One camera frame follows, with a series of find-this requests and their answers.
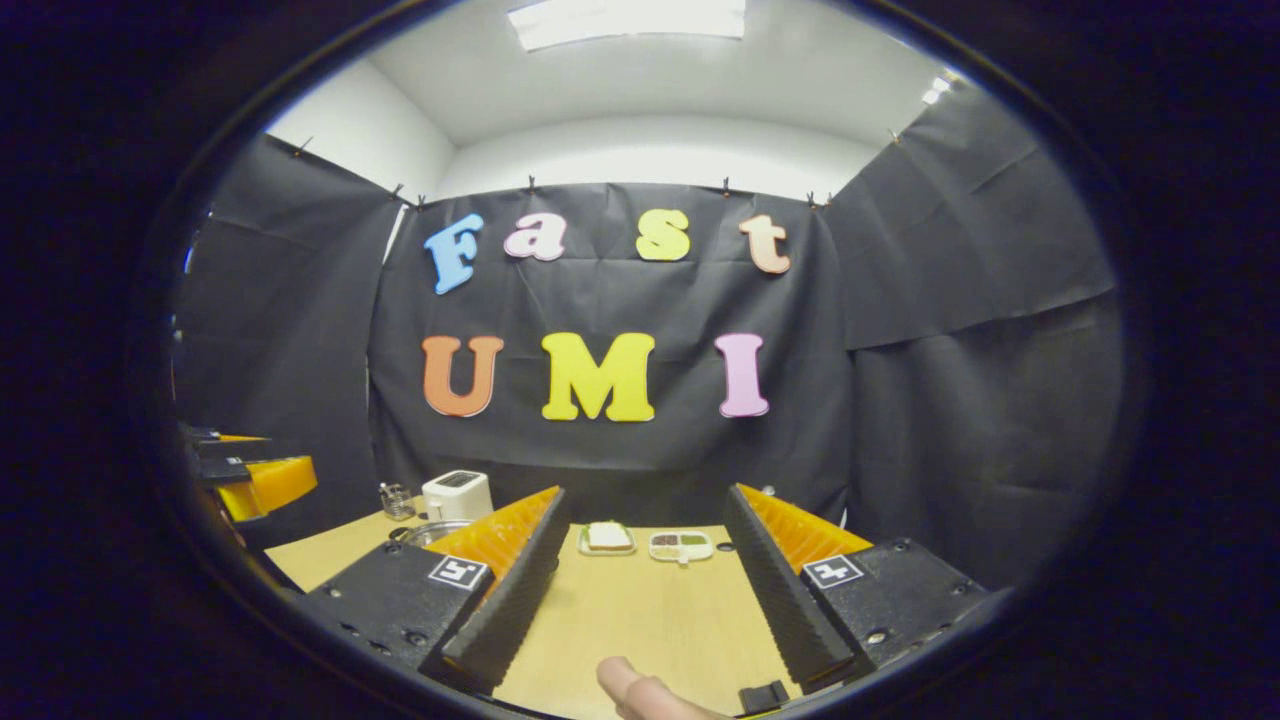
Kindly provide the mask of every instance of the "metal pot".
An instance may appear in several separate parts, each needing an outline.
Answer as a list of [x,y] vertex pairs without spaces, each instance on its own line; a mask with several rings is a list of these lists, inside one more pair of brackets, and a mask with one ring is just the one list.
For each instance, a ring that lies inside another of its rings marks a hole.
[[453,530],[466,528],[471,520],[435,520],[416,528],[396,528],[388,536],[393,542],[426,547]]

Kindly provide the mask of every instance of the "black fabric backdrop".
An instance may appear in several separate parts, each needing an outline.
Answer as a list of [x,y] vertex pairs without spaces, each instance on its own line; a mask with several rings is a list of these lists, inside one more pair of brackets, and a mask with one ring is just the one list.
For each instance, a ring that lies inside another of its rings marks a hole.
[[1016,118],[957,83],[824,218],[854,361],[849,527],[1019,582],[1088,509],[1119,410],[1087,210]]
[[[744,482],[829,520],[847,500],[850,529],[914,537],[1001,587],[1096,489],[1123,379],[1114,279],[1069,178],[964,83],[827,208],[684,186],[495,192],[407,210],[379,270],[398,208],[264,138],[201,233],[179,409],[311,448],[321,486],[275,514],[282,542],[372,511],[378,479],[416,487],[456,468],[489,473],[497,506],[554,483],[575,520],[644,525],[718,523]],[[689,217],[686,258],[639,258],[636,220],[654,208]],[[568,220],[563,256],[507,255],[516,220],[540,211]],[[422,242],[470,213],[485,223],[475,274],[436,295]],[[756,214],[787,231],[782,275],[750,260],[737,223]],[[553,332],[581,334],[598,363],[617,334],[652,334],[655,418],[544,419]],[[730,332],[764,338],[764,416],[718,413],[712,343]],[[463,345],[456,392],[471,387],[467,341],[504,341],[481,414],[426,404],[421,341],[435,334]]]
[[[684,211],[691,250],[678,261],[636,251],[636,222],[654,208]],[[553,261],[507,255],[503,241],[529,213],[568,220]],[[474,277],[434,291],[424,241],[477,213]],[[771,275],[750,259],[737,224],[758,214],[786,228],[791,269]],[[838,520],[847,487],[852,378],[842,342],[836,252],[819,211],[764,195],[682,186],[582,184],[495,192],[411,211],[383,269],[369,368],[379,473],[421,483],[456,468],[490,474],[494,505],[549,484],[568,492],[575,520],[640,525],[717,524],[733,482],[772,484],[781,497]],[[596,363],[623,332],[652,334],[648,423],[541,416],[549,397],[544,336],[582,336]],[[723,418],[723,333],[756,333],[767,415]],[[475,336],[498,336],[493,400],[472,418],[424,400],[425,337],[457,337],[454,392],[471,388]]]
[[305,448],[319,486],[271,512],[288,542],[372,512],[365,347],[401,204],[325,160],[261,137],[212,199],[182,283],[178,415]]

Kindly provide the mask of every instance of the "black bracket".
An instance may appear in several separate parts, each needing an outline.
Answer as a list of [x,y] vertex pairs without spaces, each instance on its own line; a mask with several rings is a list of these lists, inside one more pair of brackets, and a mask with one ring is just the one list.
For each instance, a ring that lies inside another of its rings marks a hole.
[[768,685],[759,688],[742,688],[737,691],[737,698],[742,701],[742,710],[748,715],[755,715],[756,712],[765,712],[780,707],[783,702],[791,700],[791,696],[782,687],[782,680],[773,680]]

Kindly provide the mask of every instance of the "white ceiling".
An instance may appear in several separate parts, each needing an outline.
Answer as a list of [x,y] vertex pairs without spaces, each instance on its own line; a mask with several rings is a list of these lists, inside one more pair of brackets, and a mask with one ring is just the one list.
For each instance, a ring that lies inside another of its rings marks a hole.
[[744,40],[631,36],[525,53],[506,12],[471,0],[371,55],[460,147],[570,120],[710,115],[882,146],[942,65],[818,0],[748,0]]

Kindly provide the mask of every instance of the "letter m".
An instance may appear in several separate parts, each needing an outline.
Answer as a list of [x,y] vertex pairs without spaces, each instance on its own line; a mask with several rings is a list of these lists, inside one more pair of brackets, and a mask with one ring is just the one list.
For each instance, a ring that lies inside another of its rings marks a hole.
[[577,333],[552,333],[543,338],[543,350],[552,356],[550,400],[543,407],[548,420],[573,420],[577,407],[570,392],[577,395],[582,411],[593,420],[599,416],[604,400],[613,392],[605,415],[614,423],[652,420],[649,405],[649,352],[653,337],[644,333],[622,333],[599,365]]

